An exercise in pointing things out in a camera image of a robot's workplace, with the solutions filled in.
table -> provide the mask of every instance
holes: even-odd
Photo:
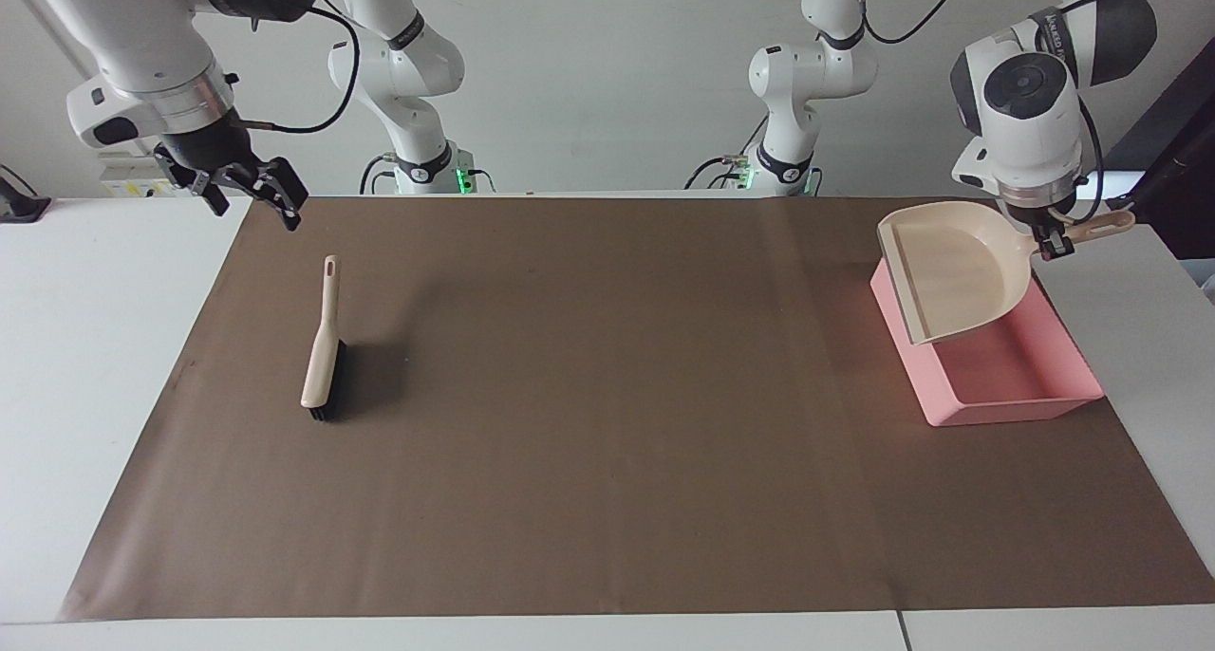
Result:
[[[60,200],[0,228],[0,647],[905,649],[893,611],[50,623],[248,205],[213,219],[176,198]],[[1211,570],[1215,312],[1149,228],[1087,248],[1039,276]],[[1215,606],[903,618],[917,651],[1215,639]]]

dustpan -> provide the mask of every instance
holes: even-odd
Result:
[[[1125,232],[1119,210],[1066,230],[1072,243]],[[912,345],[959,336],[1007,315],[1029,288],[1033,236],[977,202],[929,202],[895,210],[877,226]]]

brown table cover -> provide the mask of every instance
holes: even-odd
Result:
[[[253,206],[62,618],[1215,601],[1106,401],[925,424],[868,287],[911,204]]]

plastic container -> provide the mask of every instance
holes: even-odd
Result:
[[[911,345],[885,260],[870,288],[933,426],[1041,421],[1104,396],[1036,283],[999,321],[928,345]]]

pink box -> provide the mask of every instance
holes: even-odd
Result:
[[[885,259],[869,285],[933,426],[1041,421],[1104,396],[1036,282],[998,322],[929,345],[908,339]]]

